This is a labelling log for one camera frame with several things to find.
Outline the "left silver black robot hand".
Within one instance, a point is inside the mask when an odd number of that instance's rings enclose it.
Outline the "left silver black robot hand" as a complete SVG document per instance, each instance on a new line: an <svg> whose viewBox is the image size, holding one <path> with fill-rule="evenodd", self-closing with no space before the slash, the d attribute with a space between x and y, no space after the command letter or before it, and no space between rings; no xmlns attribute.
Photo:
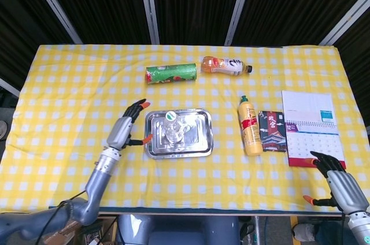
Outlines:
<svg viewBox="0 0 370 245"><path fill-rule="evenodd" d="M138 118L140 112L149 106L150 102L147 102L146 99L141 99L127 107L123 116L120 117L114 124L107 138L108 146L121 151L127 146L142 146L150 142L153 137L152 134L148 135L142 140L131 138L131 129L134 122Z"/></svg>

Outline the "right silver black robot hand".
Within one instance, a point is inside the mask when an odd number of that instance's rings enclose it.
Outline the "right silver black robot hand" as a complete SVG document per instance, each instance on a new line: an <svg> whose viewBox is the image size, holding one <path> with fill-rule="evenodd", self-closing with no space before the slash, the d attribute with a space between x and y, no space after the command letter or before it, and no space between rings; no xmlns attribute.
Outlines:
<svg viewBox="0 0 370 245"><path fill-rule="evenodd" d="M356 179L348 173L339 160L331 155L310 152L314 157L307 161L314 165L324 176L330 188L331 197L314 199L309 195L303 198L313 206L336 207L345 215L365 212L369 202Z"/></svg>

